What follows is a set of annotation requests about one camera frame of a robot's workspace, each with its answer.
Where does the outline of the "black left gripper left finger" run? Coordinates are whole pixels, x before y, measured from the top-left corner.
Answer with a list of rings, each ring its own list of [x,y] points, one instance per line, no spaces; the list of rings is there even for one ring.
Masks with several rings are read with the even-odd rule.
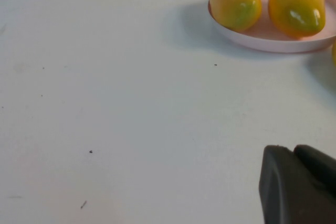
[[[335,193],[286,147],[264,148],[259,194],[265,223],[335,223]]]

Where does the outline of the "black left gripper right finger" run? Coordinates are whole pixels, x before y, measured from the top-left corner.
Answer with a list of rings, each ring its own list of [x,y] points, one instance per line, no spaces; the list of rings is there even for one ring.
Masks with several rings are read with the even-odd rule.
[[[329,193],[335,193],[335,158],[309,145],[297,145],[293,152]]]

